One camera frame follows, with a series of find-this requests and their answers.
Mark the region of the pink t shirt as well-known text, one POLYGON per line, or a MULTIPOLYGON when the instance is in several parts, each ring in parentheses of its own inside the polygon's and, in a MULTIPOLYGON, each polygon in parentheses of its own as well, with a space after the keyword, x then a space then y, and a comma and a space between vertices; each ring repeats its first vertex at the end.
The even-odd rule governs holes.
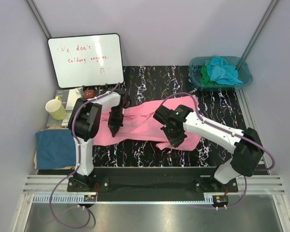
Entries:
MULTIPOLYGON (((198 145, 201 136, 185 132, 187 138, 177 148, 172 147, 167 140, 166 135, 160 129, 162 124, 153 118, 154 112, 162 103, 162 100, 147 101, 141 105, 128 108, 124 111, 123 127, 119 129, 115 137, 112 136, 108 128, 108 119, 110 110, 105 111, 101 115, 100 126, 97 135, 93 139, 93 145, 109 146, 118 144, 126 139, 138 141, 158 142, 156 146, 163 150, 165 148, 192 151, 198 145)), ((185 105, 195 109, 193 100, 186 96, 180 98, 168 99, 163 106, 174 110, 179 105, 185 105)))

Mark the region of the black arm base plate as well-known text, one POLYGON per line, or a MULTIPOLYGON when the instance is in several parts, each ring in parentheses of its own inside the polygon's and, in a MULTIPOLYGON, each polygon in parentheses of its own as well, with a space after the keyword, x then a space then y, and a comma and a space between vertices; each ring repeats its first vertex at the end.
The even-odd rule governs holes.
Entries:
POLYGON ((205 193, 237 193, 235 179, 223 185, 210 167, 96 167, 87 185, 69 179, 68 192, 97 192, 98 202, 196 203, 205 193))

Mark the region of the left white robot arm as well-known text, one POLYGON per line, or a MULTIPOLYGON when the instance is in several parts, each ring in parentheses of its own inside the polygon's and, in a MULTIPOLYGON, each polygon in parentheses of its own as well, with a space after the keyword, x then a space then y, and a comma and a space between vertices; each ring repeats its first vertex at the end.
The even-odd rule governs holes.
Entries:
POLYGON ((97 186, 92 147, 99 131, 102 113, 110 110, 107 127, 114 137, 123 127, 124 110, 130 105, 130 96, 122 90, 107 91, 91 100, 76 100, 68 123, 76 149, 75 171, 69 176, 68 191, 90 191, 97 186))

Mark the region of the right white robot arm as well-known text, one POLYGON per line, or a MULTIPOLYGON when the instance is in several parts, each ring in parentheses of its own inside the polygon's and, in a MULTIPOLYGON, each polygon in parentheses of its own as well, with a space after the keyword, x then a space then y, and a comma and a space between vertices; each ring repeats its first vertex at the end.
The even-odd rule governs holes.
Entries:
POLYGON ((251 177, 263 156, 260 138, 252 128, 238 130, 224 126, 184 105, 174 110, 161 105, 153 118, 162 124, 161 130, 174 148, 179 147, 190 132, 216 143, 232 154, 232 158, 218 166, 210 177, 197 179, 196 184, 202 192, 224 192, 235 178, 241 175, 251 177))

